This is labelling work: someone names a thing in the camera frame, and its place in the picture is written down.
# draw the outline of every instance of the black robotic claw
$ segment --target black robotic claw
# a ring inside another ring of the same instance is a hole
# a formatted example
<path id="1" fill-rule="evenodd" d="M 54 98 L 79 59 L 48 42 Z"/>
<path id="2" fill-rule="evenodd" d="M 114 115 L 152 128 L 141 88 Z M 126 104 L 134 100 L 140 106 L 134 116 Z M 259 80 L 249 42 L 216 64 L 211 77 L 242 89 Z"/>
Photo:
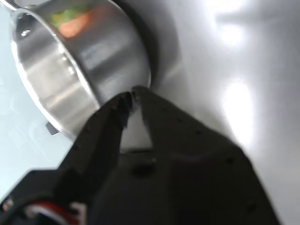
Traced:
<path id="1" fill-rule="evenodd" d="M 133 104 L 153 149 L 120 154 Z M 30 172 L 8 199 L 0 224 L 80 224 L 68 218 L 73 202 L 87 206 L 89 225 L 279 224 L 242 150 L 143 87 L 105 104 L 57 170 Z M 32 205 L 52 214 L 30 216 Z"/>

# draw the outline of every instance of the stainless steel countertop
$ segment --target stainless steel countertop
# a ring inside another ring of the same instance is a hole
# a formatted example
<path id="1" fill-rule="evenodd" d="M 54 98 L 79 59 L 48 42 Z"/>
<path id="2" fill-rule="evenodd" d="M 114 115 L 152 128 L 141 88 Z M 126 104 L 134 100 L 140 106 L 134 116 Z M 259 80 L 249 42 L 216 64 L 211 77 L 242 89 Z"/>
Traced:
<path id="1" fill-rule="evenodd" d="M 153 90 L 240 144 L 279 219 L 298 225 L 300 1 L 119 2 L 150 32 L 159 62 Z M 135 124 L 124 149 L 150 145 Z"/>

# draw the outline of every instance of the carrot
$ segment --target carrot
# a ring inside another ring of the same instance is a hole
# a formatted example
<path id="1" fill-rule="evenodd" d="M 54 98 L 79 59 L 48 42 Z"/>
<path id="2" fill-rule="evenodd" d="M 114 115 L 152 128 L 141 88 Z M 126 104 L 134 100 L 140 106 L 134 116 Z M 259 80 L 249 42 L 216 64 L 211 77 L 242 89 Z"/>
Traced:
<path id="1" fill-rule="evenodd" d="M 76 37 L 90 22 L 90 14 L 86 12 L 78 18 L 64 22 L 60 25 L 59 31 L 65 38 Z"/>

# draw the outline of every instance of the cable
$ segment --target cable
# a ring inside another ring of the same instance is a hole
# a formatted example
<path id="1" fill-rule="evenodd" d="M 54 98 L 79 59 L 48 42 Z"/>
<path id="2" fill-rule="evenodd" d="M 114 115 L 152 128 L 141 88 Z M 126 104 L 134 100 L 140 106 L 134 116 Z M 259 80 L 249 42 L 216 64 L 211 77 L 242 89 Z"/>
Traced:
<path id="1" fill-rule="evenodd" d="M 77 225 L 79 223 L 66 210 L 52 202 L 36 202 L 25 208 L 25 214 L 28 217 L 34 217 L 38 213 L 51 218 L 60 225 Z"/>

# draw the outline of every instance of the stainless steel pot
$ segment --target stainless steel pot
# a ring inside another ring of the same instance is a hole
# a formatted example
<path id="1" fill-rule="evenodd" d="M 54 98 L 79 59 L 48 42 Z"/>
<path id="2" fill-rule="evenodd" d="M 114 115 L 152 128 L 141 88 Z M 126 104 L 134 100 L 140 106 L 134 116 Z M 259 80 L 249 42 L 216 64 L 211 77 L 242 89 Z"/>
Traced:
<path id="1" fill-rule="evenodd" d="M 150 85 L 142 41 L 110 0 L 51 0 L 12 11 L 12 52 L 21 80 L 44 116 L 69 139 L 102 104 Z"/>

